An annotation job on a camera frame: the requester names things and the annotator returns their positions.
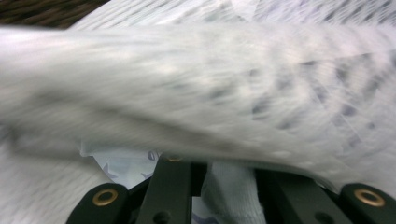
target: blurry white fabric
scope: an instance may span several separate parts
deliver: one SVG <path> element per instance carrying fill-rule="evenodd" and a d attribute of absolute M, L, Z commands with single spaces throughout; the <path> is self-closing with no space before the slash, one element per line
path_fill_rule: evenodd
<path fill-rule="evenodd" d="M 75 31 L 2 29 L 1 119 L 395 196 L 394 1 L 248 2 L 115 0 Z M 189 24 L 147 26 L 166 23 Z"/>

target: brass grommet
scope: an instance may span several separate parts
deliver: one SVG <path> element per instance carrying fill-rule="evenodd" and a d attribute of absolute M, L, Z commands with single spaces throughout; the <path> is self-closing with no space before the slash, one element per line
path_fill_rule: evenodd
<path fill-rule="evenodd" d="M 100 196 L 102 196 L 105 193 L 110 193 L 111 197 L 108 199 L 101 200 Z M 97 206 L 106 206 L 106 205 L 114 202 L 118 196 L 119 196 L 119 194 L 114 189 L 102 189 L 99 192 L 97 192 L 95 194 L 95 196 L 93 196 L 92 202 L 93 202 L 93 204 L 95 204 Z"/>
<path fill-rule="evenodd" d="M 168 159 L 169 161 L 182 161 L 182 160 L 183 160 L 183 158 L 181 158 L 181 157 L 179 157 L 179 156 L 176 156 L 176 155 L 169 155 L 169 156 L 167 157 L 167 159 Z"/>
<path fill-rule="evenodd" d="M 368 194 L 370 196 L 373 196 L 373 199 L 369 199 L 365 194 Z M 385 205 L 385 200 L 379 196 L 377 193 L 372 192 L 368 189 L 356 189 L 355 190 L 355 197 L 357 197 L 359 200 L 361 200 L 363 203 L 367 203 L 371 206 L 374 207 L 382 207 Z"/>

